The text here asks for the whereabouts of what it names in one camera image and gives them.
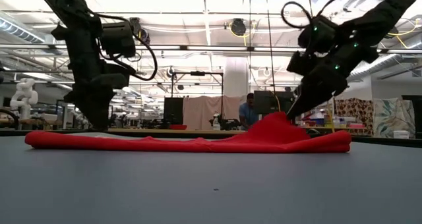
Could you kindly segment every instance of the workbench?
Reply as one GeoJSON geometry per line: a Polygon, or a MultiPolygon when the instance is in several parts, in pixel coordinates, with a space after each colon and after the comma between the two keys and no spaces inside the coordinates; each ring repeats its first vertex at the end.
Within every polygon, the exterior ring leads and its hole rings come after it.
{"type": "Polygon", "coordinates": [[[0,223],[422,223],[420,148],[194,154],[33,150],[23,136],[0,139],[0,223]]]}

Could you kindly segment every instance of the patterned fabric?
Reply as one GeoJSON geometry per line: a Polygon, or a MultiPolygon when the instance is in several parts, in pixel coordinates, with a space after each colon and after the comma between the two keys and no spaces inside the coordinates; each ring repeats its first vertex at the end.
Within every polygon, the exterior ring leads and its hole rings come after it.
{"type": "Polygon", "coordinates": [[[340,117],[355,117],[358,123],[363,123],[365,128],[353,129],[352,135],[372,136],[373,134],[373,103],[369,100],[357,98],[337,99],[336,115],[340,117]]]}
{"type": "Polygon", "coordinates": [[[374,99],[374,137],[393,138],[395,130],[406,130],[415,138],[415,111],[402,98],[374,99]]]}

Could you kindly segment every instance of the red fabric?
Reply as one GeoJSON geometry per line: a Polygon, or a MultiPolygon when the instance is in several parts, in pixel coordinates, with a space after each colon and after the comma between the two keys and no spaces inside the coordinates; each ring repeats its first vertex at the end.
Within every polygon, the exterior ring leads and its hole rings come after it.
{"type": "Polygon", "coordinates": [[[291,125],[284,113],[266,116],[248,132],[231,138],[207,141],[197,138],[189,141],[160,140],[152,137],[125,140],[94,138],[33,131],[25,142],[33,148],[89,149],[144,152],[237,152],[237,153],[296,153],[348,152],[351,136],[346,131],[310,138],[305,130],[291,125]]]}

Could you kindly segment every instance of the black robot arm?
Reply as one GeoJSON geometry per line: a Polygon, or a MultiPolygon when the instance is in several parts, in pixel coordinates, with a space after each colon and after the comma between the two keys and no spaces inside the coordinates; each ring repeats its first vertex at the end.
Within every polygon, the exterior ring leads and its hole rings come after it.
{"type": "MultiPolygon", "coordinates": [[[[44,0],[66,26],[58,25],[51,34],[56,40],[65,40],[69,53],[69,69],[75,83],[65,101],[74,103],[96,129],[106,129],[109,103],[115,93],[129,85],[129,76],[150,80],[136,75],[135,69],[118,61],[119,57],[134,57],[136,54],[133,27],[128,20],[115,16],[103,16],[92,12],[85,0],[44,0]],[[102,24],[100,17],[121,20],[119,23],[102,24]],[[100,58],[102,49],[109,55],[106,63],[100,58]]],[[[151,48],[155,66],[156,58],[151,48]]]]}
{"type": "Polygon", "coordinates": [[[372,63],[378,58],[374,46],[415,1],[383,0],[362,17],[341,25],[322,16],[322,11],[312,18],[298,39],[306,51],[294,53],[287,67],[303,76],[287,116],[292,119],[341,94],[347,88],[347,77],[361,61],[372,63]]]}

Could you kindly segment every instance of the man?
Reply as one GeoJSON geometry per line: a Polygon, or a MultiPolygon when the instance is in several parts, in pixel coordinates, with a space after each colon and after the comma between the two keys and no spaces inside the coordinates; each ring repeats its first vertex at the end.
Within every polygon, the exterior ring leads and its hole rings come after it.
{"type": "Polygon", "coordinates": [[[240,105],[239,119],[242,130],[248,130],[258,121],[258,115],[253,111],[253,93],[249,93],[246,102],[240,105]]]}

